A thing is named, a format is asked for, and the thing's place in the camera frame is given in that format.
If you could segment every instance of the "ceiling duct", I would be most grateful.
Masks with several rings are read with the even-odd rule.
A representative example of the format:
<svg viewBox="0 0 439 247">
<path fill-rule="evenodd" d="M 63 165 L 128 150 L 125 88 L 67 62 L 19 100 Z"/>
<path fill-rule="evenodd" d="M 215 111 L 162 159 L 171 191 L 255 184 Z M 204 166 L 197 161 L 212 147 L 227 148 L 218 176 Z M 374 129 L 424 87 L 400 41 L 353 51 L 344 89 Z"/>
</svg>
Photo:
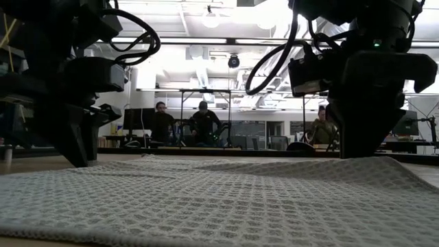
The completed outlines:
<svg viewBox="0 0 439 247">
<path fill-rule="evenodd" d="M 237 82 L 238 88 L 236 90 L 244 90 L 245 82 L 248 80 L 248 76 L 250 75 L 249 71 L 243 71 L 243 73 L 238 72 Z M 262 83 L 267 77 L 266 76 L 254 76 L 252 80 L 253 86 L 258 86 Z M 282 78 L 275 77 L 273 80 L 266 86 L 266 90 L 275 91 L 278 86 L 282 83 Z"/>
<path fill-rule="evenodd" d="M 255 7 L 256 5 L 265 2 L 266 0 L 237 0 L 237 7 Z"/>
<path fill-rule="evenodd" d="M 191 45 L 186 48 L 186 57 L 190 60 L 197 60 L 199 65 L 195 70 L 198 79 L 198 87 L 201 89 L 213 89 L 213 86 L 209 84 L 209 77 L 207 76 L 206 61 L 209 59 L 209 49 L 202 47 L 201 45 Z M 209 104 L 215 103 L 215 96 L 210 93 L 203 94 L 203 101 Z"/>
<path fill-rule="evenodd" d="M 283 101 L 287 97 L 287 94 L 277 94 L 277 93 L 268 93 L 261 97 L 257 102 L 257 108 L 273 108 L 275 109 L 277 105 Z"/>
<path fill-rule="evenodd" d="M 192 77 L 190 81 L 186 84 L 185 88 L 188 89 L 201 89 L 200 87 L 201 83 L 200 81 L 203 81 L 203 79 L 199 77 Z M 234 79 L 229 78 L 209 78 L 209 89 L 231 89 L 234 90 Z"/>
<path fill-rule="evenodd" d="M 246 95 L 241 99 L 241 101 L 239 103 L 239 107 L 240 108 L 256 108 L 259 99 L 261 99 L 261 96 L 247 96 Z"/>
<path fill-rule="evenodd" d="M 228 103 L 216 103 L 215 108 L 226 110 L 228 109 Z"/>
</svg>

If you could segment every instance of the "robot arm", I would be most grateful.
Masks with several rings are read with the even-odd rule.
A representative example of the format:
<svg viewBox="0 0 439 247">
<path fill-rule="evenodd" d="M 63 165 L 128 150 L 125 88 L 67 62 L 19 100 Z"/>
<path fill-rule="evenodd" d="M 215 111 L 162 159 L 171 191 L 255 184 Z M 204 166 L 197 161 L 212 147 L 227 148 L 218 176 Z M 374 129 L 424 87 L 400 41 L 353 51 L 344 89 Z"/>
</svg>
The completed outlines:
<svg viewBox="0 0 439 247">
<path fill-rule="evenodd" d="M 286 44 L 277 47 L 253 69 L 246 92 L 254 95 L 278 73 L 294 45 L 304 47 L 305 56 L 288 65 L 295 97 L 329 91 L 327 117 L 340 130 L 342 158 L 371 156 L 387 133 L 405 114 L 400 108 L 405 80 L 414 80 L 419 93 L 434 83 L 438 65 L 425 54 L 407 54 L 415 32 L 415 20 L 425 0 L 289 0 L 293 10 L 291 33 Z M 309 32 L 319 54 L 310 44 L 295 40 L 298 15 L 309 21 Z M 350 23 L 350 30 L 328 37 L 315 34 L 311 21 L 322 17 L 336 25 Z M 341 45 L 336 40 L 343 39 Z M 330 49 L 321 50 L 319 43 Z M 251 89 L 257 69 L 275 53 L 283 51 L 266 80 Z M 373 115 L 380 122 L 360 122 Z M 357 130 L 366 140 L 358 141 Z"/>
<path fill-rule="evenodd" d="M 139 64 L 161 46 L 157 33 L 138 17 L 112 8 L 109 0 L 3 0 L 1 10 L 23 23 L 15 25 L 14 35 L 5 35 L 1 44 L 23 50 L 29 69 L 22 74 L 0 77 L 2 97 L 34 109 L 37 132 L 76 167 L 96 159 L 100 126 L 120 118 L 112 106 L 93 106 L 97 93 L 123 91 L 126 67 Z M 84 49 L 98 40 L 110 43 L 122 30 L 118 16 L 140 25 L 146 51 L 106 59 L 85 57 Z"/>
</svg>

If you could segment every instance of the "man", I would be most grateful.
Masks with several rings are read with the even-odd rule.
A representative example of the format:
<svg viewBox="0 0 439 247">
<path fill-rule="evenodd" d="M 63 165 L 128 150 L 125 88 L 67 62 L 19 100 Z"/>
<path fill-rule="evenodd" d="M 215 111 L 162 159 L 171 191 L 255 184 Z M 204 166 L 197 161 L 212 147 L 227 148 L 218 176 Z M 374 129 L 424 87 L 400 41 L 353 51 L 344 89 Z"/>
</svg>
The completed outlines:
<svg viewBox="0 0 439 247">
<path fill-rule="evenodd" d="M 318 109 L 318 119 L 312 123 L 311 144 L 329 144 L 336 134 L 335 126 L 327 121 L 326 110 L 323 106 Z"/>
<path fill-rule="evenodd" d="M 154 114 L 154 122 L 152 125 L 151 138 L 153 141 L 168 143 L 169 134 L 174 125 L 174 118 L 166 113 L 166 105 L 163 102 L 156 104 L 156 113 Z"/>
<path fill-rule="evenodd" d="M 192 135 L 196 143 L 212 145 L 213 123 L 217 124 L 217 128 L 221 128 L 221 121 L 213 111 L 207 109 L 207 102 L 200 102 L 198 109 L 199 111 L 193 115 L 196 124 L 191 127 Z"/>
</svg>

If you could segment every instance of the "metal frame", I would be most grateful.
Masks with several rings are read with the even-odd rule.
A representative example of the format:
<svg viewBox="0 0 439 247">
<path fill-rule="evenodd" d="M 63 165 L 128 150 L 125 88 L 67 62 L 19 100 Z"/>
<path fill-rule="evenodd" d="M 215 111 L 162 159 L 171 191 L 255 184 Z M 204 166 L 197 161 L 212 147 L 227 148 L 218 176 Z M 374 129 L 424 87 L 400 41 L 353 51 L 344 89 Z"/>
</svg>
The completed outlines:
<svg viewBox="0 0 439 247">
<path fill-rule="evenodd" d="M 133 36 L 124 36 L 124 38 L 137 38 Z M 255 47 L 276 47 L 279 45 L 283 45 L 287 42 L 286 38 L 233 38 L 233 37 L 181 37 L 181 36 L 166 36 L 162 37 L 162 45 L 239 45 L 239 46 L 255 46 Z M 180 42 L 172 42 L 169 40 L 178 39 Z M 209 40 L 225 40 L 225 42 L 209 42 Z M 297 38 L 297 41 L 305 41 L 308 43 L 312 43 L 313 40 L 310 38 Z M 98 42 L 97 44 L 106 44 L 104 41 Z M 125 44 L 129 45 L 131 42 L 113 42 L 114 44 Z M 411 49 L 437 49 L 439 46 L 433 45 L 422 45 L 422 44 L 430 44 L 430 43 L 439 43 L 437 40 L 413 40 Z M 321 47 L 328 47 L 326 44 L 321 44 Z"/>
<path fill-rule="evenodd" d="M 181 107 L 180 107 L 180 121 L 183 120 L 183 104 L 189 99 L 194 93 L 219 93 L 227 102 L 228 102 L 228 125 L 229 128 L 227 130 L 227 145 L 230 147 L 232 144 L 230 143 L 230 131 L 232 127 L 232 121 L 230 117 L 232 115 L 232 108 L 230 103 L 232 102 L 232 92 L 231 90 L 222 90 L 222 89 L 180 89 L 181 92 Z M 185 93 L 191 93 L 188 97 L 185 98 Z M 228 100 L 222 95 L 222 93 L 228 93 Z"/>
</svg>

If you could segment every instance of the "ceiling light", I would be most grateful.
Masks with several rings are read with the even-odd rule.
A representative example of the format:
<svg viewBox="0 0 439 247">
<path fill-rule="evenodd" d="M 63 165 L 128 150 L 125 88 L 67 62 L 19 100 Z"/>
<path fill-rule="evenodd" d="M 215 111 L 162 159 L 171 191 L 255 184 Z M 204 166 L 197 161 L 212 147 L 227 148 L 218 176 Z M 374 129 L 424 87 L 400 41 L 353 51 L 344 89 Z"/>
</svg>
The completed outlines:
<svg viewBox="0 0 439 247">
<path fill-rule="evenodd" d="M 242 45 L 283 45 L 287 42 L 287 39 L 273 39 L 273 38 L 238 38 L 237 44 Z"/>
<path fill-rule="evenodd" d="M 205 27 L 215 28 L 220 25 L 220 15 L 218 13 L 205 12 L 201 22 Z"/>
<path fill-rule="evenodd" d="M 423 42 L 423 41 L 414 41 L 412 43 L 412 48 L 438 48 L 438 42 Z"/>
<path fill-rule="evenodd" d="M 136 38 L 129 38 L 129 37 L 116 37 L 113 38 L 111 41 L 114 43 L 133 43 L 136 40 Z"/>
<path fill-rule="evenodd" d="M 276 22 L 272 21 L 271 19 L 263 19 L 262 21 L 259 21 L 258 27 L 263 30 L 270 30 L 274 26 L 276 26 Z"/>
<path fill-rule="evenodd" d="M 203 44 L 225 44 L 225 38 L 161 38 L 163 44 L 188 44 L 188 45 L 203 45 Z"/>
<path fill-rule="evenodd" d="M 180 92 L 178 89 L 137 89 L 142 92 Z"/>
</svg>

